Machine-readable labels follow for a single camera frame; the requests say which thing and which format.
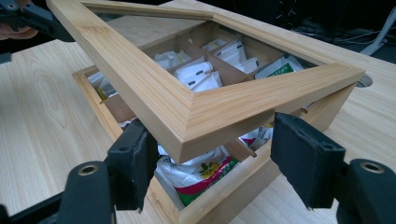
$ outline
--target wooden frame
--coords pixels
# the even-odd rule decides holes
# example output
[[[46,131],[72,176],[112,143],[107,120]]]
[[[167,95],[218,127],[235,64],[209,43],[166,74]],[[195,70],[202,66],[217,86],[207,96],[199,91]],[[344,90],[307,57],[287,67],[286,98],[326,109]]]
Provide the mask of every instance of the wooden frame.
[[[228,145],[227,149],[233,150],[234,155],[240,153],[237,157],[241,164],[230,175],[224,176],[182,210],[177,209],[154,177],[147,198],[165,223],[231,221],[231,214],[238,214],[279,175],[276,165],[270,160],[271,144],[260,147],[253,155],[233,140],[271,120],[275,111],[296,111],[314,101],[308,113],[301,117],[324,131],[363,74],[358,68],[332,63],[323,55],[306,52],[298,44],[265,33],[260,26],[214,12],[115,2],[48,2],[97,68],[176,161],[186,161],[223,144]],[[212,20],[320,66],[295,74],[193,93],[86,7],[123,14]],[[115,140],[121,129],[86,78],[97,68],[88,68],[74,76],[99,120]],[[215,119],[217,115],[222,115],[222,119]]]
[[[289,113],[339,91],[358,81],[363,73],[338,63],[325,64],[326,60],[296,50],[295,44],[268,38],[271,34],[262,33],[260,27],[214,12],[114,2],[82,4],[48,0],[48,5],[177,162],[187,161],[260,127],[272,118],[274,111]],[[193,93],[87,7],[212,20],[309,62],[325,65],[298,74]]]

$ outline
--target table surface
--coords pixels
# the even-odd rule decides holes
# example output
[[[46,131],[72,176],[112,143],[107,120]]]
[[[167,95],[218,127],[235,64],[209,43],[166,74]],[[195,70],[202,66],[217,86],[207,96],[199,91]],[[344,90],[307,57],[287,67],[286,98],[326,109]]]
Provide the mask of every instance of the table surface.
[[[226,13],[191,0],[166,5]],[[346,161],[370,159],[396,170],[396,65],[264,26],[366,70],[374,84],[355,88],[325,133],[347,149]],[[76,165],[106,157],[111,139],[71,76],[91,65],[78,44],[60,41],[15,53],[12,63],[0,65],[0,203],[11,215],[62,191]],[[335,223],[335,208],[308,211],[280,176],[232,223]],[[148,201],[142,215],[118,216],[119,223],[161,223]]]

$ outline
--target white packet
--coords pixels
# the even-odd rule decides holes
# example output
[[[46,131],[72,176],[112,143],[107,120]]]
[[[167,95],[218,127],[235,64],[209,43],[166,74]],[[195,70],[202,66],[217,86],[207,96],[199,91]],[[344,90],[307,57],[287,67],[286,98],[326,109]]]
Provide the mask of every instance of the white packet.
[[[298,72],[303,69],[303,66],[294,56],[290,55],[288,58],[282,56],[280,59],[276,60],[270,65],[257,71],[255,78],[259,79],[264,77],[273,77],[290,72]]]

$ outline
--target dark background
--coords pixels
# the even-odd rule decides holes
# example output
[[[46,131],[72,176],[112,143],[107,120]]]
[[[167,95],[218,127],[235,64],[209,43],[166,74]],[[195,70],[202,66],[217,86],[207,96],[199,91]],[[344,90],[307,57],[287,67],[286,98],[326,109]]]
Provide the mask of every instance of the dark background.
[[[159,5],[168,1],[123,2]],[[380,30],[396,5],[396,0],[201,0],[201,2],[286,29],[298,26],[301,18],[312,17],[328,36],[334,35],[339,28]],[[34,3],[47,8],[45,0],[35,0]],[[0,41],[0,53],[20,51],[50,40],[51,37],[38,34],[28,40]]]

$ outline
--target light wood surface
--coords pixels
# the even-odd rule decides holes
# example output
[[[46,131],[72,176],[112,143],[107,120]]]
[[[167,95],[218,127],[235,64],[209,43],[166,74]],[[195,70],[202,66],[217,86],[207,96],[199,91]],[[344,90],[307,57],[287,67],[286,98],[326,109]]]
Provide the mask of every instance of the light wood surface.
[[[144,6],[123,6],[125,11],[129,8],[135,12],[142,8],[149,13]],[[49,0],[49,8],[105,74],[125,103],[172,159],[179,163],[260,127],[273,116],[269,111],[292,112],[355,83],[363,72],[361,69],[333,63],[332,58],[326,55],[306,53],[300,49],[300,43],[273,38],[272,34],[259,25],[207,11],[206,14],[212,13],[213,21],[241,34],[250,35],[311,63],[331,64],[293,75],[233,83],[232,86],[193,93],[80,2]],[[166,7],[152,10],[153,13],[162,10],[172,15],[172,11]],[[178,9],[173,13],[187,14]],[[199,18],[199,11],[191,11],[190,14]],[[165,35],[169,35],[180,26],[173,22],[168,30],[165,24],[170,19],[162,21],[150,18],[148,22],[142,22],[145,18],[140,20],[130,16],[116,19],[114,23],[119,21],[125,24],[128,23],[125,20],[129,19],[134,19],[134,25],[143,26],[142,29],[132,30],[131,35],[146,32],[149,36],[147,38],[162,28]],[[146,41],[147,38],[137,38],[136,42]]]
[[[212,8],[191,1],[168,6]],[[373,86],[355,88],[325,133],[347,149],[347,161],[371,159],[396,170],[396,66],[269,25],[263,28],[367,71]],[[59,41],[16,53],[13,63],[0,65],[0,203],[9,213],[63,190],[74,166],[105,157],[111,139],[70,75],[91,65],[76,44]],[[122,213],[119,222],[166,221],[155,214],[147,203],[143,215]],[[335,223],[335,210],[307,211],[280,176],[232,223]]]

